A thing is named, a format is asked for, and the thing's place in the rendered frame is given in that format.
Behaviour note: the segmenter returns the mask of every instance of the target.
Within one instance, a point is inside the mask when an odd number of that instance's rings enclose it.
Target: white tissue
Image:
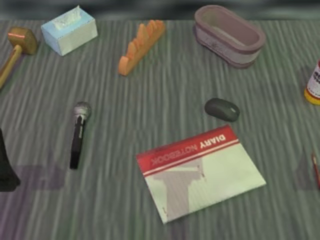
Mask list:
[[[52,20],[55,28],[61,30],[81,19],[80,13],[80,6],[75,7],[74,9],[70,10],[66,14],[57,17],[56,19]]]

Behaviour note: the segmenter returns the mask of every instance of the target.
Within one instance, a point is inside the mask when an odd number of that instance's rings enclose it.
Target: black mouse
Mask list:
[[[240,109],[235,104],[220,98],[211,98],[204,110],[208,115],[227,122],[235,122],[240,115]]]

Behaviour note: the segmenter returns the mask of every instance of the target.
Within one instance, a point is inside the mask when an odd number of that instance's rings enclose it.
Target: red pen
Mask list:
[[[318,185],[318,188],[320,189],[320,174],[317,166],[316,156],[314,153],[311,154],[311,158],[312,158],[313,168],[315,171],[316,183]]]

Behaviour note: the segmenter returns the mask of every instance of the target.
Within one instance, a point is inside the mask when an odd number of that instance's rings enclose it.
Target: mallet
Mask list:
[[[28,28],[12,27],[8,32],[8,39],[13,46],[13,51],[0,70],[0,89],[6,82],[21,54],[33,55],[38,48],[37,39],[33,32]]]

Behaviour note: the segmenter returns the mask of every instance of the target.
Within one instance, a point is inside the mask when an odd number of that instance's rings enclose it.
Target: pink bathtub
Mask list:
[[[194,18],[197,41],[236,68],[251,66],[265,44],[262,30],[222,6],[201,7]]]

